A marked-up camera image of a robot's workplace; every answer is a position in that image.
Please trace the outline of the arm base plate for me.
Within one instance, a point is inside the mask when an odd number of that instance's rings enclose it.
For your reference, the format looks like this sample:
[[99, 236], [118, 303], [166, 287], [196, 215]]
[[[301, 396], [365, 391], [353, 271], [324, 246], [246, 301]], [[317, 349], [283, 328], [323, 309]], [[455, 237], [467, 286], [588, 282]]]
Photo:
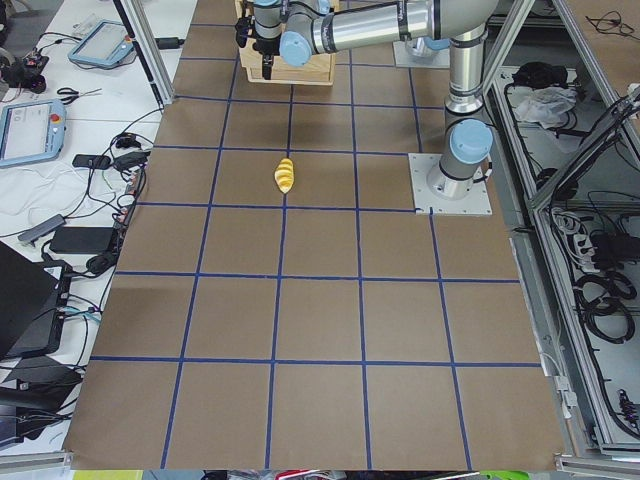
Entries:
[[448, 69], [450, 40], [420, 37], [393, 43], [395, 65], [404, 68]]
[[441, 154], [410, 153], [409, 173], [414, 212], [418, 215], [491, 216], [492, 207], [478, 165], [466, 180], [453, 180], [440, 169]]

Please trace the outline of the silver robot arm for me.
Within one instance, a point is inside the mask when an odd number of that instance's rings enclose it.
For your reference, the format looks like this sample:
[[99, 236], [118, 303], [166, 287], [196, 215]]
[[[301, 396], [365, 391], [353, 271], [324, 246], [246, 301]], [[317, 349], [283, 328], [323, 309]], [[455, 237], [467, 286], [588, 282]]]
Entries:
[[336, 11], [328, 1], [246, 1], [235, 24], [240, 47], [251, 42], [270, 79], [276, 57], [292, 67], [315, 55], [428, 37], [449, 43], [446, 147], [427, 175], [431, 191], [458, 200], [488, 156], [493, 136], [479, 120], [486, 24], [494, 1], [387, 1]]
[[450, 40], [432, 39], [430, 37], [418, 37], [404, 42], [405, 50], [412, 59], [433, 59], [441, 53], [446, 53], [450, 46]]

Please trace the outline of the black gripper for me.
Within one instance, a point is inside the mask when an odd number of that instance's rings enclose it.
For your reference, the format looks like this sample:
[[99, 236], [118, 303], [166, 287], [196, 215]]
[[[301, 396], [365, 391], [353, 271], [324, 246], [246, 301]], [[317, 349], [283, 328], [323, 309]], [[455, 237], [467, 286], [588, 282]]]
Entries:
[[273, 56], [279, 54], [281, 20], [278, 12], [253, 12], [238, 19], [235, 25], [236, 42], [244, 48], [249, 39], [262, 56], [261, 74], [264, 80], [272, 78]]

